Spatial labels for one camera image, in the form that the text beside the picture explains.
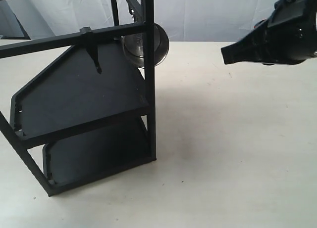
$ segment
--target white table surface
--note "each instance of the white table surface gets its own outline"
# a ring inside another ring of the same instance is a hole
[[[1,134],[0,227],[317,227],[317,60],[225,66],[227,44],[171,43],[156,68],[153,163],[49,198]],[[6,118],[65,49],[0,59]]]

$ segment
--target black hook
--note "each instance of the black hook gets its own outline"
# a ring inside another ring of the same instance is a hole
[[[98,45],[95,41],[92,29],[90,27],[84,27],[80,30],[80,33],[82,35],[83,45],[85,46],[87,53],[94,61],[97,72],[101,74],[102,69],[98,60]]]

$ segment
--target black plastic tray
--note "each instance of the black plastic tray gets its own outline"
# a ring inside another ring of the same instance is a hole
[[[144,79],[121,42],[99,45],[103,73],[86,50],[70,47],[12,98],[10,124],[26,148],[146,115]]]
[[[154,161],[141,118],[50,143],[44,175],[54,194]]]

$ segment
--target black metal rack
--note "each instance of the black metal rack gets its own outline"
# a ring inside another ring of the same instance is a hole
[[[101,75],[81,32],[0,46],[0,58],[71,46],[19,90],[0,130],[49,196],[156,160],[154,0],[126,0],[141,21],[93,30]],[[122,50],[121,37],[143,33],[144,71]],[[147,125],[141,116],[147,117]],[[43,147],[44,173],[29,152]]]

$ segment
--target white fabric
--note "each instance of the white fabric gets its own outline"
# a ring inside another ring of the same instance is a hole
[[[155,20],[171,41],[236,41],[273,11],[277,0],[155,0]],[[113,25],[110,0],[9,0],[31,38]],[[125,0],[120,21],[132,22]]]

